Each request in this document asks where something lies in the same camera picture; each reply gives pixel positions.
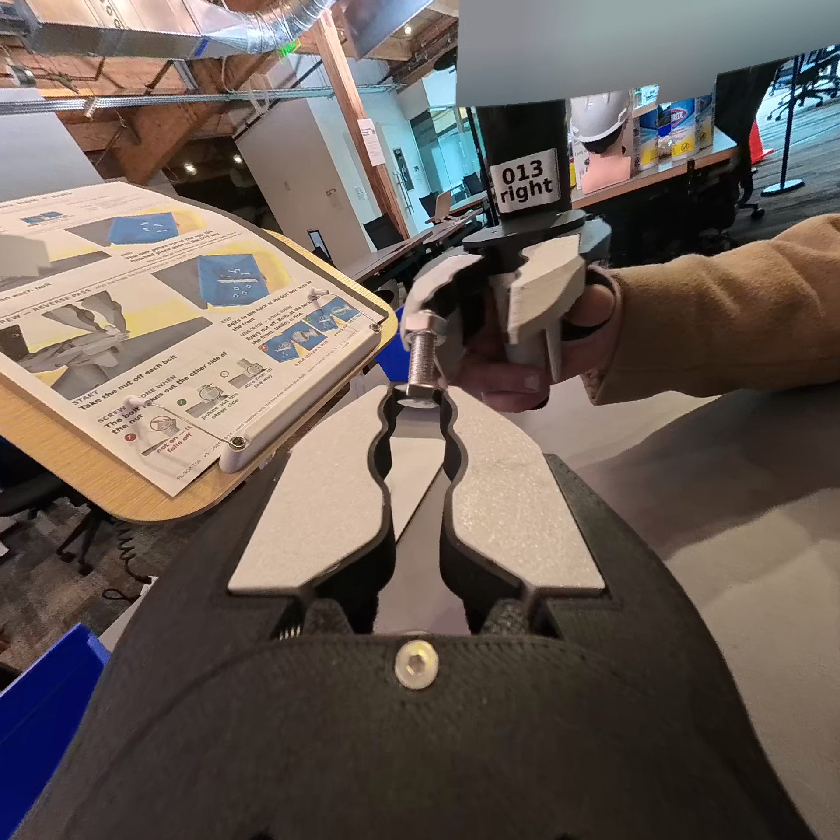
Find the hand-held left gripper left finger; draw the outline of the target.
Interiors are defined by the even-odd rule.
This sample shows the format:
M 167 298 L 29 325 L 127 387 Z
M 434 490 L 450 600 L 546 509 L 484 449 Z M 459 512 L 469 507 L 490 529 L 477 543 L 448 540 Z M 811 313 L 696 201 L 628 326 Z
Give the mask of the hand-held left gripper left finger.
M 378 385 L 324 419 L 291 451 L 231 574 L 231 595 L 339 592 L 346 570 L 361 596 L 396 565 L 391 495 L 394 390 Z

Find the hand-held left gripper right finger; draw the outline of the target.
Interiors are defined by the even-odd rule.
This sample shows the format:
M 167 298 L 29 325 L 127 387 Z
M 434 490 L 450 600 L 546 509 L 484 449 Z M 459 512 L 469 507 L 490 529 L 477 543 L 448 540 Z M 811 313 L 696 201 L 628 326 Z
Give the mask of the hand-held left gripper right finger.
M 440 420 L 453 548 L 526 599 L 601 595 L 602 573 L 541 447 L 458 387 Z

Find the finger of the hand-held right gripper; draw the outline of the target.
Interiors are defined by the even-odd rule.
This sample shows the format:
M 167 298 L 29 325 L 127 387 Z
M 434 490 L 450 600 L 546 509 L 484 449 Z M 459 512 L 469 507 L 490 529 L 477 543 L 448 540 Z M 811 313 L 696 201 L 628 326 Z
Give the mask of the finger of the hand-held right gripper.
M 513 267 L 499 255 L 463 248 L 436 260 L 436 313 L 447 332 L 436 363 L 447 383 L 455 380 L 467 342 L 489 322 L 501 337 L 506 361 L 540 369 L 550 384 L 560 379 L 561 320 L 585 288 L 586 263 L 578 236 L 515 248 Z
M 487 286 L 487 264 L 482 255 L 443 253 L 416 275 L 402 310 L 402 331 L 409 332 L 409 320 L 429 310 L 449 319 L 464 306 L 476 302 Z

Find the silver hex nut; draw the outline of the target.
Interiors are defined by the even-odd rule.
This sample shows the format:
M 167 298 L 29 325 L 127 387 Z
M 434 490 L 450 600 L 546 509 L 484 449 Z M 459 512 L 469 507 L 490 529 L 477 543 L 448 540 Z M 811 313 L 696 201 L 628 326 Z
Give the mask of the silver hex nut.
M 430 333 L 434 338 L 434 346 L 446 341 L 448 325 L 445 318 L 430 310 L 403 310 L 400 324 L 402 344 L 406 351 L 411 349 L 412 343 L 419 333 Z

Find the silver hex bolt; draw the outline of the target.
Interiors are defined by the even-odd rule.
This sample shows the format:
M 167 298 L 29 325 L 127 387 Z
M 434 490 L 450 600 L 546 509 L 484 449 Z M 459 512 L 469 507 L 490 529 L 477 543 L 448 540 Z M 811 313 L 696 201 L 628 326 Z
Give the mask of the silver hex bolt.
M 404 395 L 397 402 L 407 408 L 427 409 L 436 406 L 438 375 L 435 361 L 436 333 L 431 329 L 407 335 L 409 362 Z

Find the blue plastic bin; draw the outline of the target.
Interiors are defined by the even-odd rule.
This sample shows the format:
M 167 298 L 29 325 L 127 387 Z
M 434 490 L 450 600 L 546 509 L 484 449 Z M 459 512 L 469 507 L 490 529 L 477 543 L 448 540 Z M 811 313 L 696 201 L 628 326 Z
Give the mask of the blue plastic bin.
M 405 350 L 400 333 L 375 356 L 376 363 L 380 366 L 389 382 L 407 382 L 408 368 L 410 364 L 410 353 Z
M 1 838 L 9 838 L 75 737 L 110 657 L 77 624 L 1 695 Z

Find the grey desk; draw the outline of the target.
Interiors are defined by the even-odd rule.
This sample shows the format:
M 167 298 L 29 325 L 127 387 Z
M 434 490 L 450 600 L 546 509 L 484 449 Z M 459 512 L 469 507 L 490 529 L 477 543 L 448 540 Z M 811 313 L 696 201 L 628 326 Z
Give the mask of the grey desk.
M 792 800 L 838 838 L 838 385 L 597 407 L 573 379 L 509 418 L 666 562 Z

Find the long brown table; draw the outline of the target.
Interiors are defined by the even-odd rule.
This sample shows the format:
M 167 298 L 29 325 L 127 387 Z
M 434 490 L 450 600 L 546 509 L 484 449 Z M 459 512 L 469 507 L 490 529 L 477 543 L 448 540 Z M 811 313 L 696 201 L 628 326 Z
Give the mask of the long brown table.
M 428 251 L 442 248 L 484 212 L 485 208 L 483 206 L 475 207 L 464 215 L 444 220 L 444 222 L 436 224 L 429 230 L 423 231 L 410 239 L 403 240 L 399 244 L 376 250 L 363 259 L 357 260 L 350 268 L 341 271 L 346 277 L 364 283 L 406 259 L 417 255 L 423 256 Z

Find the black office chair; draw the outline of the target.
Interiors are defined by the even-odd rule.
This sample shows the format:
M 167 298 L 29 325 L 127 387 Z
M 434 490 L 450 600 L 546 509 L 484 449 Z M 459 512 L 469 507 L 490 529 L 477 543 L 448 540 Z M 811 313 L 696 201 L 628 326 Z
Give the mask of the black office chair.
M 760 220 L 764 210 L 749 201 L 753 194 L 753 164 L 749 137 L 760 104 L 784 59 L 750 66 L 717 76 L 715 124 L 736 144 L 736 150 L 723 182 L 736 208 L 749 208 L 751 219 Z
M 87 576 L 93 567 L 88 561 L 88 552 L 100 526 L 109 522 L 109 514 L 93 501 L 85 498 L 59 477 L 46 471 L 1 492 L 1 519 L 6 520 L 26 513 L 33 518 L 38 512 L 59 499 L 67 499 L 76 508 L 85 508 L 87 513 L 75 529 L 56 550 L 65 563 L 76 562 L 78 573 Z
M 387 215 L 381 215 L 363 224 L 374 250 L 384 250 L 404 241 L 401 231 Z

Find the pink box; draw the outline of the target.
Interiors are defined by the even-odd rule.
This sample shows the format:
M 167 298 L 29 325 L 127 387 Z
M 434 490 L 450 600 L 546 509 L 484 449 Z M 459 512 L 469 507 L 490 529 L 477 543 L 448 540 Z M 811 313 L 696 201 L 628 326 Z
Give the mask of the pink box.
M 630 179 L 634 173 L 634 158 L 621 139 L 608 147 L 604 143 L 593 143 L 591 146 L 592 149 L 586 147 L 588 163 L 581 177 L 583 194 L 595 193 Z

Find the wooden supply table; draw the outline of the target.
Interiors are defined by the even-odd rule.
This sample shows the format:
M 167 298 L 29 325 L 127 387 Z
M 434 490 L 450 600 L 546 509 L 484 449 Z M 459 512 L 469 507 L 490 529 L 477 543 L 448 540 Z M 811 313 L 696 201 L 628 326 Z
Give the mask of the wooden supply table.
M 698 174 L 709 167 L 729 165 L 737 154 L 736 141 L 724 132 L 716 131 L 712 146 L 694 156 L 660 162 L 655 168 L 639 172 L 624 182 L 609 185 L 595 192 L 583 193 L 579 188 L 573 189 L 572 207 L 574 209 L 593 207 L 645 187 L 656 186 L 684 175 Z

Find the white wipes canister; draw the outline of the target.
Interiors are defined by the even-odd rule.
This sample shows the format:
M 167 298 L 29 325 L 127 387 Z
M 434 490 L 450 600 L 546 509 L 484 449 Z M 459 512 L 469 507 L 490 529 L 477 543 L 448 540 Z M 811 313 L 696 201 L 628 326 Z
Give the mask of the white wipes canister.
M 681 160 L 697 150 L 697 100 L 688 98 L 657 105 L 658 159 Z

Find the black stanchion pole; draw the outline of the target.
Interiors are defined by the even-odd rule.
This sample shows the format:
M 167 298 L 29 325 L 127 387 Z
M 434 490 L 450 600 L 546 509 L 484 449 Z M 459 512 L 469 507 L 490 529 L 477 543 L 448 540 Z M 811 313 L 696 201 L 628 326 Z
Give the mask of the black stanchion pole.
M 804 182 L 801 178 L 788 179 L 789 157 L 791 148 L 791 135 L 794 120 L 795 100 L 796 100 L 796 82 L 802 71 L 805 60 L 805 54 L 800 54 L 793 59 L 793 67 L 791 73 L 790 93 L 787 103 L 786 123 L 784 132 L 784 145 L 782 149 L 782 158 L 780 165 L 780 173 L 778 181 L 774 184 L 768 185 L 762 189 L 762 197 L 777 196 L 785 193 L 791 193 L 801 189 Z

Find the wooden post with notice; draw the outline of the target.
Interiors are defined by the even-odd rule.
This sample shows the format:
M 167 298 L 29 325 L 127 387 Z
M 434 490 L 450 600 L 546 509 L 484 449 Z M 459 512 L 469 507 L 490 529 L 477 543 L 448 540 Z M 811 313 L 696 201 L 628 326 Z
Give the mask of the wooden post with notice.
M 381 212 L 390 218 L 402 239 L 411 237 L 406 221 L 396 198 L 390 177 L 384 163 L 373 164 L 364 142 L 360 121 L 367 120 L 361 95 L 352 77 L 350 65 L 340 41 L 338 29 L 333 21 L 331 8 L 326 8 L 312 27 L 318 54 L 326 70 L 333 94 L 339 104 L 346 128 L 353 142 L 370 193 Z

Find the rectangular metal duct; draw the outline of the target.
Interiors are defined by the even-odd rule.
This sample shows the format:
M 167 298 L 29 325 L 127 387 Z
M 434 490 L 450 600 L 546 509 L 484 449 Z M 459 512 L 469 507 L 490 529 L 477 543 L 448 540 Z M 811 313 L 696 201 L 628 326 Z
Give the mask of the rectangular metal duct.
M 430 1 L 340 1 L 353 57 L 367 57 L 429 4 Z

